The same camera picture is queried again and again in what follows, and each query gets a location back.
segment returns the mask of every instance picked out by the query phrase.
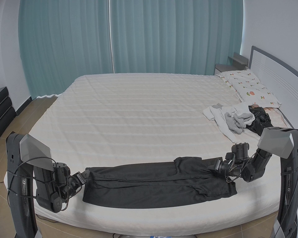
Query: white patterned pillow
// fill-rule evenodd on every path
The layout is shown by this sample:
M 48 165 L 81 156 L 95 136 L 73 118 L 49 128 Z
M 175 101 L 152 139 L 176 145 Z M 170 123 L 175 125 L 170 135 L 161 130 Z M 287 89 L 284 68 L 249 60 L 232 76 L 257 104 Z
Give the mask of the white patterned pillow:
M 248 105 L 256 104 L 260 107 L 275 108 L 281 105 L 250 69 L 226 71 L 217 75 L 235 90 L 241 101 L 247 102 Z

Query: bed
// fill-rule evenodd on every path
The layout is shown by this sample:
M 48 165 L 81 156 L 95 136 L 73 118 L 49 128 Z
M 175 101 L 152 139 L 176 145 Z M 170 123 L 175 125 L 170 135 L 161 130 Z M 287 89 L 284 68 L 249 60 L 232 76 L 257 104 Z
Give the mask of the bed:
M 258 68 L 252 65 L 259 77 Z M 287 104 L 283 98 L 278 99 Z M 66 163 L 72 174 L 86 167 L 168 162 L 180 156 L 214 158 L 225 156 L 232 142 L 219 131 L 215 121 L 205 118 L 202 110 L 217 103 L 239 102 L 218 76 L 85 75 L 57 98 L 29 134 L 50 147 L 52 158 Z M 282 112 L 287 116 L 285 107 Z M 266 111 L 274 126 L 290 126 L 279 110 Z M 245 129 L 236 137 L 238 142 L 250 144 L 250 155 L 255 152 L 260 138 L 257 134 Z M 199 234 L 277 211 L 279 175 L 280 160 L 272 156 L 264 176 L 251 183 L 236 180 L 238 194 L 230 198 L 170 208 L 117 209 L 84 203 L 81 191 L 64 212 L 51 213 L 36 201 L 35 212 L 73 226 L 118 234 Z

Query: curtain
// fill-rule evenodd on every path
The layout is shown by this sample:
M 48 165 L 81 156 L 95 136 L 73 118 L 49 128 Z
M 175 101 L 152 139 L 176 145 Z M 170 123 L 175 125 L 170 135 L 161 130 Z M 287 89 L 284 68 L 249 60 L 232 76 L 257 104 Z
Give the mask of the curtain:
M 213 75 L 240 52 L 241 0 L 110 0 L 115 73 Z
M 113 73 L 108 0 L 21 0 L 19 44 L 32 98 Z

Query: white wall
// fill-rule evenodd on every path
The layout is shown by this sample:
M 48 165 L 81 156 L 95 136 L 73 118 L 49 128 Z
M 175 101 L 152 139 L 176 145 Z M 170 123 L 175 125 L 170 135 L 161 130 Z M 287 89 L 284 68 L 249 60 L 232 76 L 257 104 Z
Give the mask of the white wall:
M 20 0 L 0 0 L 0 86 L 8 88 L 15 110 L 30 97 L 18 42 L 19 6 Z
M 240 53 L 256 46 L 298 70 L 298 0 L 243 0 Z

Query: bed sheet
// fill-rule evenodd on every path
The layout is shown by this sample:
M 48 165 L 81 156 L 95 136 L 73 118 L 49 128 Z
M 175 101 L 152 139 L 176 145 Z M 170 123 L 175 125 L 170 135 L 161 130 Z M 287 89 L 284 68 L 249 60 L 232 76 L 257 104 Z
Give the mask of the bed sheet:
M 60 95 L 30 131 L 51 148 L 52 158 L 72 174 L 86 167 L 167 162 L 177 157 L 225 156 L 232 142 L 202 113 L 240 100 L 218 76 L 165 73 L 85 75 Z M 268 109 L 275 126 L 286 127 Z M 250 144 L 259 136 L 248 129 L 236 135 Z M 236 180 L 238 194 L 188 206 L 116 209 L 84 203 L 83 190 L 68 209 L 51 213 L 35 203 L 39 215 L 73 226 L 127 235 L 180 236 L 236 226 L 278 210 L 280 160 L 270 159 L 264 176 Z

